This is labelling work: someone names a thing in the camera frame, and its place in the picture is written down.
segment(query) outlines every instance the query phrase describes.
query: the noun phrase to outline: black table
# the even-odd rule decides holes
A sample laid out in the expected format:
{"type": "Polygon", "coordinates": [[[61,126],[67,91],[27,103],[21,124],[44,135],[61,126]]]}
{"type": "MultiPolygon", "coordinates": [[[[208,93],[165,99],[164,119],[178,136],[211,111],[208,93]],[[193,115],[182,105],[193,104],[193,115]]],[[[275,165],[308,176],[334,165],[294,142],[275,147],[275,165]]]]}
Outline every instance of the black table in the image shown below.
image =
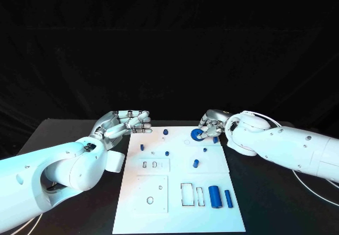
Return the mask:
{"type": "MultiPolygon", "coordinates": [[[[94,120],[45,120],[19,154],[73,142],[89,136],[94,123],[94,120]]],[[[198,121],[152,121],[152,125],[197,126],[198,121]]],[[[115,151],[128,154],[129,142],[131,136],[126,136],[115,151]]],[[[227,147],[224,134],[221,135],[221,143],[227,155],[246,233],[262,235],[339,234],[339,207],[325,202],[308,191],[292,170],[266,161],[259,156],[249,157],[237,153],[227,147]]],[[[122,173],[106,171],[96,187],[70,198],[44,214],[32,234],[112,234],[123,172],[125,168],[122,173]]],[[[305,174],[301,174],[301,177],[327,198],[339,201],[339,189],[324,179],[305,174]]],[[[19,235],[28,234],[35,221],[18,233],[19,235]]],[[[9,235],[17,229],[6,232],[5,235],[9,235]]]]}

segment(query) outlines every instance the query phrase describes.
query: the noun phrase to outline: oval hole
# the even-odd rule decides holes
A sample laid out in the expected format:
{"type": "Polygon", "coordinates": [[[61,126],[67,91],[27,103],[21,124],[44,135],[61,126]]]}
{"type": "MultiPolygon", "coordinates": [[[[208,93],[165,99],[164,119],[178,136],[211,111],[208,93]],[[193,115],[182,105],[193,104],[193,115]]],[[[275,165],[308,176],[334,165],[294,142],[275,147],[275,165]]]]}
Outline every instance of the oval hole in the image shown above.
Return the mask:
{"type": "Polygon", "coordinates": [[[148,203],[152,204],[154,203],[154,197],[148,198],[148,203]]]}
{"type": "Polygon", "coordinates": [[[21,185],[24,185],[24,178],[19,174],[17,175],[17,181],[21,185]]]}

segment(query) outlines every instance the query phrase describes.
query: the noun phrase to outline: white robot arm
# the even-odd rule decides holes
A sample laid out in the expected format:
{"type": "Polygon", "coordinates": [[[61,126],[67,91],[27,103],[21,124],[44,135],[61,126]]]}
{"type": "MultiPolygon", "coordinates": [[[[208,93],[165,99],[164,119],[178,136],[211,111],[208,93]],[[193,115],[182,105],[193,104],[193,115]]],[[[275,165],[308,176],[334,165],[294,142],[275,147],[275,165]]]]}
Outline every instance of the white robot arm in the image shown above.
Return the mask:
{"type": "Polygon", "coordinates": [[[227,134],[229,147],[247,156],[257,154],[273,163],[339,183],[339,140],[315,132],[282,126],[268,116],[244,111],[230,114],[208,110],[200,123],[208,130],[197,135],[227,134]]]}
{"type": "Polygon", "coordinates": [[[123,135],[152,132],[149,121],[148,111],[109,112],[89,137],[0,161],[0,233],[90,190],[105,170],[120,172],[126,156],[110,149],[123,135]]]}

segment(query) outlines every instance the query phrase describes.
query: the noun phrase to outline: white board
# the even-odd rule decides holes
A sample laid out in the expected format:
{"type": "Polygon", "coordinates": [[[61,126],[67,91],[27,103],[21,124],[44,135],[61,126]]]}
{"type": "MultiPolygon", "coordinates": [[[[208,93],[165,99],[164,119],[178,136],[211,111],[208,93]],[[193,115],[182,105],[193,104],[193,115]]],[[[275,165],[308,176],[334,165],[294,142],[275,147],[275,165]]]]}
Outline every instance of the white board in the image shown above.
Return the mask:
{"type": "Polygon", "coordinates": [[[195,128],[154,127],[152,134],[132,134],[115,234],[246,232],[223,146],[220,142],[213,142],[213,138],[201,142],[193,140],[191,131],[195,128]],[[169,130],[168,135],[164,135],[165,129],[169,130]],[[200,160],[198,168],[194,168],[195,159],[200,160]],[[148,166],[158,162],[164,163],[164,167],[144,168],[145,161],[148,166]],[[184,183],[194,186],[194,206],[182,206],[184,183]],[[165,191],[159,189],[159,184],[167,185],[168,196],[162,194],[165,191]],[[213,185],[220,187],[220,209],[211,207],[208,187],[213,185]],[[206,206],[200,206],[203,196],[197,188],[203,188],[206,206]],[[234,203],[231,209],[224,193],[227,189],[234,203]]]}

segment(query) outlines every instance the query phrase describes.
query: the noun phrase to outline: black curtain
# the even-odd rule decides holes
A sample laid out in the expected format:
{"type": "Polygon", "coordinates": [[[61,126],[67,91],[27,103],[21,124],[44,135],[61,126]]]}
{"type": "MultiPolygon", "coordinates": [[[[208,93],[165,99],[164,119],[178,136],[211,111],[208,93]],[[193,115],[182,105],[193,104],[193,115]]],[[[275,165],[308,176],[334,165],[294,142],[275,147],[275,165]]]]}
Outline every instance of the black curtain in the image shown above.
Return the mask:
{"type": "Polygon", "coordinates": [[[252,110],[339,137],[339,6],[230,1],[0,3],[0,138],[47,118],[252,110]]]}

